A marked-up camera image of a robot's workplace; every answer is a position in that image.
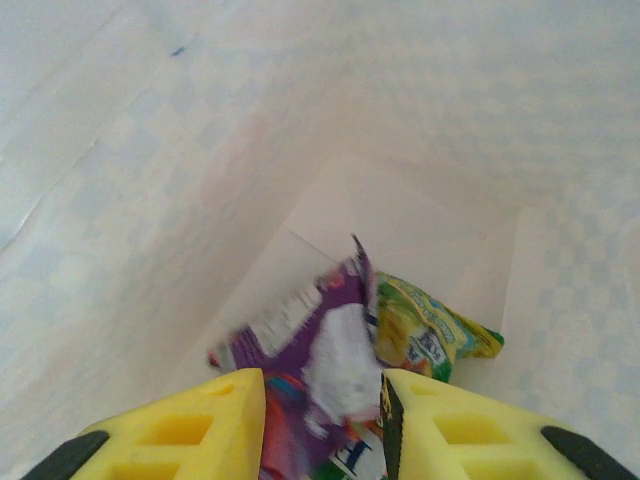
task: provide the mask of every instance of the yellow snack bag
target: yellow snack bag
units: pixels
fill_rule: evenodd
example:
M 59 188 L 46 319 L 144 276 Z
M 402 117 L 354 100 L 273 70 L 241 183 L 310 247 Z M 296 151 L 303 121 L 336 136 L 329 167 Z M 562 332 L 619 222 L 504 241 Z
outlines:
M 382 363 L 448 382 L 453 363 L 495 357 L 502 336 L 458 315 L 419 288 L 378 272 L 376 354 Z

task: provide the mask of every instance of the yellow foam pad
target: yellow foam pad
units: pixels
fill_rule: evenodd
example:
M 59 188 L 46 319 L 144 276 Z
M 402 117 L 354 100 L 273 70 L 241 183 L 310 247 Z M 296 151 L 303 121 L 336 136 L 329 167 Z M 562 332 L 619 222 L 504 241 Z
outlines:
M 385 370 L 384 446 L 398 480 L 570 480 L 585 476 L 541 435 L 567 428 L 404 370 Z
M 109 418 L 110 438 L 74 480 L 255 480 L 264 430 L 260 369 L 218 377 Z

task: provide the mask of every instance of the purple snack bag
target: purple snack bag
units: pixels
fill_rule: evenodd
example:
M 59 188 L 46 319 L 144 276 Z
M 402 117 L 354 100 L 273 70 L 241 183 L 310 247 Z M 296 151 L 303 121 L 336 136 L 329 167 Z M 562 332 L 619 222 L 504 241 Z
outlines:
M 303 446 L 307 468 L 343 445 L 348 420 L 371 420 L 379 412 L 381 370 L 370 341 L 375 335 L 376 276 L 354 240 L 356 255 L 209 353 L 211 365 L 225 372 L 258 367 L 266 378 L 273 374 L 301 385 L 303 401 L 285 410 L 294 419 L 289 435 Z M 265 445 L 274 441 L 265 435 Z M 273 471 L 273 460 L 263 458 L 262 465 L 267 463 Z M 290 475 L 281 471 L 279 477 Z

